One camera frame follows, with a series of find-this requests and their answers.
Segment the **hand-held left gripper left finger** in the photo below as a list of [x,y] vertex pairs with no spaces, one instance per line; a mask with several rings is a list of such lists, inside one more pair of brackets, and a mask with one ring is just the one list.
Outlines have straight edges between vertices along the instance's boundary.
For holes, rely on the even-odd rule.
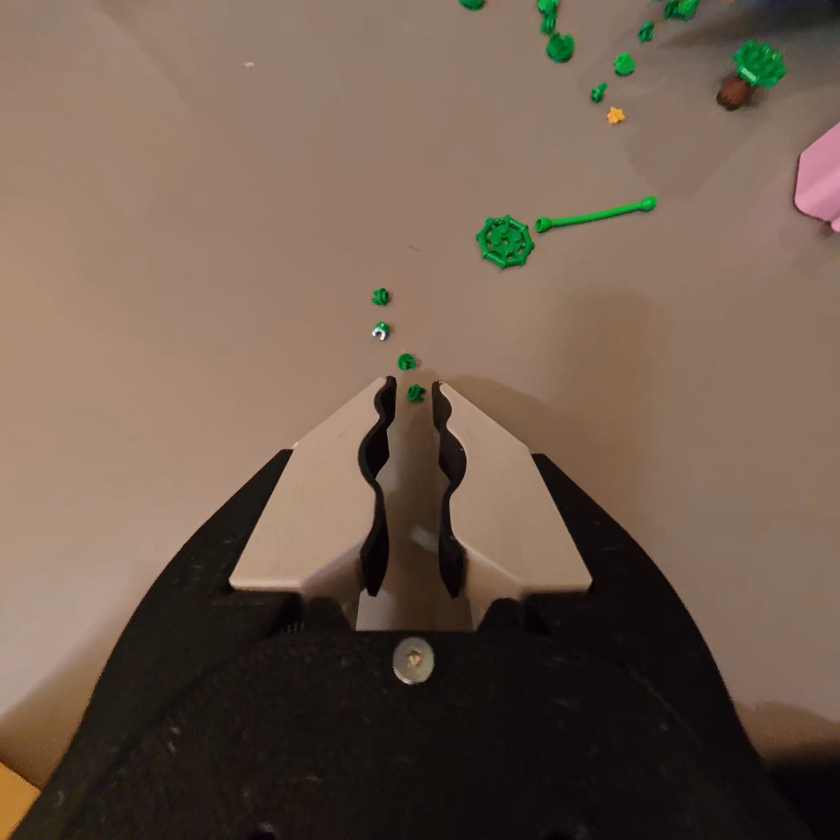
[[356,628],[361,595],[377,595],[389,559],[384,492],[396,378],[374,380],[298,440],[228,582],[335,602]]

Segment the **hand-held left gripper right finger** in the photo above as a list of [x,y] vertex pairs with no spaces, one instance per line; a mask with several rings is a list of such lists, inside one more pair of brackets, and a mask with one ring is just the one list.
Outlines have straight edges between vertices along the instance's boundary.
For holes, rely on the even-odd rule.
[[587,592],[592,575],[531,450],[449,384],[434,383],[433,420],[448,481],[440,575],[472,628],[499,600]]

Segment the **green web disc piece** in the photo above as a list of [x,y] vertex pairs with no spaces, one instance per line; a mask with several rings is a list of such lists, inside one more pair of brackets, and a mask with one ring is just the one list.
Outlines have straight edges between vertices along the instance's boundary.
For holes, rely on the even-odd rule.
[[534,249],[529,226],[510,215],[489,217],[476,242],[482,258],[501,270],[525,266]]

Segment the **green ribbed toy stem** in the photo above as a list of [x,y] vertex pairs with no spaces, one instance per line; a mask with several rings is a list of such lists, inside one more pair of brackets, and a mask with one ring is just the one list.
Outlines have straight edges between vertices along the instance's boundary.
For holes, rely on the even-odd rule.
[[610,207],[592,213],[583,213],[564,217],[538,217],[535,220],[534,228],[538,234],[544,234],[552,229],[566,228],[583,224],[592,224],[613,217],[620,217],[635,213],[649,213],[656,209],[658,199],[656,196],[646,196],[640,201]]

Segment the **yellow box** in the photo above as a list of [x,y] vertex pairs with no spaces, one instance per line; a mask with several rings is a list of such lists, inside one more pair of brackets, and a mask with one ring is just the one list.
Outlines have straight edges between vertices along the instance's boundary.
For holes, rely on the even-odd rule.
[[1,763],[1,839],[11,836],[39,794],[39,788]]

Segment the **pink brick-built toy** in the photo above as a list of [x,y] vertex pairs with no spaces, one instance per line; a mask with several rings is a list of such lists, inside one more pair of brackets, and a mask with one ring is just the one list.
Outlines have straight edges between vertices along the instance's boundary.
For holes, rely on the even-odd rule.
[[801,214],[839,233],[839,123],[800,154],[793,202]]

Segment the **scattered green toy pieces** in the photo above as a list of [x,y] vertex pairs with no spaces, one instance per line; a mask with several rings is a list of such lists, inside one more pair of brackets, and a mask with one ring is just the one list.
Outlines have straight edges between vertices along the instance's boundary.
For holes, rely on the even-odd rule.
[[[486,2],[483,1],[459,1],[460,6],[475,12],[483,8]],[[700,1],[668,1],[665,3],[662,13],[662,18],[674,19],[679,21],[691,20]],[[547,38],[545,54],[555,64],[568,63],[574,56],[575,41],[571,34],[563,34],[557,31],[557,17],[560,8],[560,2],[534,2],[541,16],[540,32]],[[653,39],[656,22],[653,19],[646,20],[637,32],[637,40],[643,45],[649,43]],[[635,72],[636,62],[633,54],[625,51],[618,54],[613,62],[614,75],[618,78],[626,78]],[[592,103],[600,103],[603,101],[605,94],[609,88],[609,83],[603,81],[601,84],[595,86],[590,92],[590,100]]]

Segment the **brown pot with green web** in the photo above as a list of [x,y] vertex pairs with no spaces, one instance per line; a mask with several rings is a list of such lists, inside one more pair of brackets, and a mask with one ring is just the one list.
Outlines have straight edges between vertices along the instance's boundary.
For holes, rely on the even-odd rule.
[[772,89],[786,75],[784,54],[770,44],[746,41],[731,58],[734,72],[721,84],[717,105],[728,111],[740,109],[759,89]]

